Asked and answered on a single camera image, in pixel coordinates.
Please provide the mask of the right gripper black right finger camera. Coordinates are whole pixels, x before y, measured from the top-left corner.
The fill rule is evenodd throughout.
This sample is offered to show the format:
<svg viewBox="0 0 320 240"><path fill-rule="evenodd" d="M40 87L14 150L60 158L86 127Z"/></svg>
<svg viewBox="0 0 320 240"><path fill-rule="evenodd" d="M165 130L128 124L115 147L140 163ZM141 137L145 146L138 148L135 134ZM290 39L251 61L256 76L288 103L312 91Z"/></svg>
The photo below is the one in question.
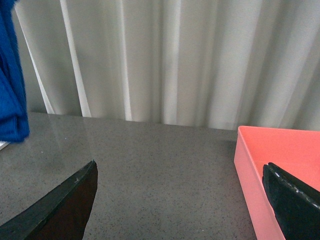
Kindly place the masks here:
<svg viewBox="0 0 320 240"><path fill-rule="evenodd" d="M320 192L270 162L262 184L278 225L287 240L320 238Z"/></svg>

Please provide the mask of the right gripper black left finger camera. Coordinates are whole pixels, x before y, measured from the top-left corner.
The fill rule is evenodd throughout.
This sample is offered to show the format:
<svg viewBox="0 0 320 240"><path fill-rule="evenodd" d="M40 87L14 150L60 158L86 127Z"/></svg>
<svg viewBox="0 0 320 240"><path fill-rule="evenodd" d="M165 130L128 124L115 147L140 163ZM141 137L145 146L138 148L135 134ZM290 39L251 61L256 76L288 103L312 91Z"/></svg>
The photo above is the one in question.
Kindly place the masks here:
<svg viewBox="0 0 320 240"><path fill-rule="evenodd" d="M0 227L2 240L81 240L98 188L90 161L29 208Z"/></svg>

